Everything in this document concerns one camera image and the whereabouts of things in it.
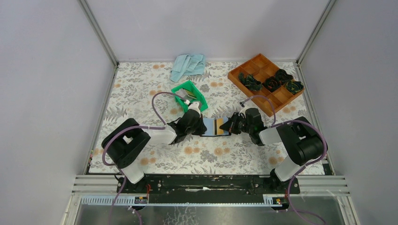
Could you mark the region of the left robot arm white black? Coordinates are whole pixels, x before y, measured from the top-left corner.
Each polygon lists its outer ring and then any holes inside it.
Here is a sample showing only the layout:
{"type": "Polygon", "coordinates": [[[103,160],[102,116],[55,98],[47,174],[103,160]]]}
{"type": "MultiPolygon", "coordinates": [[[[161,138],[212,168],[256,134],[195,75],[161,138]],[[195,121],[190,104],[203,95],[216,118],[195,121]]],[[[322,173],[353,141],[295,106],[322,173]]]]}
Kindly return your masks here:
{"type": "Polygon", "coordinates": [[[202,114],[194,109],[163,127],[143,126],[130,118],[102,141],[103,156],[112,159],[112,164],[128,179],[128,187],[139,193],[144,190],[146,181],[135,160],[147,145],[174,145],[188,135],[202,135],[206,130],[202,114]]]}

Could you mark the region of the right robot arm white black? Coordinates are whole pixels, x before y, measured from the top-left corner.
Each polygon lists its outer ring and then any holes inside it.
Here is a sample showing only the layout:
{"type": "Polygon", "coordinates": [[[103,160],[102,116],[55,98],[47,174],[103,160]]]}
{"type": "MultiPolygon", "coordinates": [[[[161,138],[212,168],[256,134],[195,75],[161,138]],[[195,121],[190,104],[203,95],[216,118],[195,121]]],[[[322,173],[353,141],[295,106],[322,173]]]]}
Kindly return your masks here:
{"type": "Polygon", "coordinates": [[[236,135],[246,133],[258,146],[283,144],[287,157],[270,172],[269,187],[275,193],[283,192],[288,180],[322,160],[328,150],[325,138],[305,117],[266,127],[258,109],[244,108],[233,113],[219,129],[236,135]]]}

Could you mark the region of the green plastic bin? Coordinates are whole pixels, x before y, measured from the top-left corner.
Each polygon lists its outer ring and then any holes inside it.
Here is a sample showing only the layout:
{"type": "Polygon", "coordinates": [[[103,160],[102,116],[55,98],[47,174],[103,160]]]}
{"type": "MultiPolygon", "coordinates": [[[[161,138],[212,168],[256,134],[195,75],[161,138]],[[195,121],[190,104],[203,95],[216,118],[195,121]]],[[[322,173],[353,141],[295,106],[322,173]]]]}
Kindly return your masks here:
{"type": "Polygon", "coordinates": [[[207,101],[204,95],[199,91],[192,81],[186,81],[172,88],[171,92],[184,98],[184,100],[182,100],[179,97],[175,97],[176,102],[180,104],[184,112],[187,112],[188,110],[188,105],[185,103],[186,99],[190,102],[199,101],[201,103],[201,112],[208,109],[207,101]]]}

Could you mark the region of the black card holder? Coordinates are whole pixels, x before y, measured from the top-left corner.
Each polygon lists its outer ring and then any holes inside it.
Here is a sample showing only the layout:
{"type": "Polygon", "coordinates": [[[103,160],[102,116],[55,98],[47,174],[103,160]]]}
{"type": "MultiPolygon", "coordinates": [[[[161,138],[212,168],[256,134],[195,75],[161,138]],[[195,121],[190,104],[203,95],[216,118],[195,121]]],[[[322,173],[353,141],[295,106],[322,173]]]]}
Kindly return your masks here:
{"type": "Polygon", "coordinates": [[[222,118],[204,118],[203,122],[207,129],[201,137],[218,137],[218,136],[230,136],[231,132],[222,130],[221,125],[228,121],[227,117],[222,118]]]}

